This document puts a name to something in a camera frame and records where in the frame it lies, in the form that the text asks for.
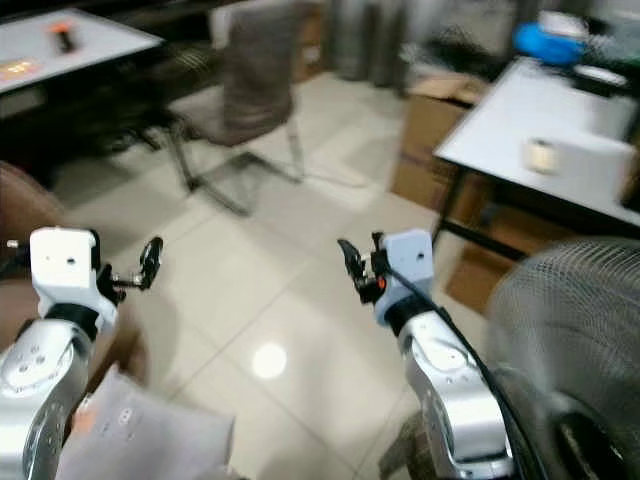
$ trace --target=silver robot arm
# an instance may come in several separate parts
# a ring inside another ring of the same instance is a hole
[[[156,237],[141,256],[140,273],[122,280],[100,263],[94,232],[32,233],[26,263],[41,318],[0,355],[0,480],[55,477],[67,421],[87,386],[93,342],[114,328],[122,288],[149,288],[161,250]]]
[[[509,476],[513,461],[504,420],[478,366],[433,305],[401,281],[430,290],[431,237],[416,229],[375,233],[373,240],[375,250],[367,256],[346,240],[338,243],[360,300],[373,303],[378,323],[398,339],[438,477]]]

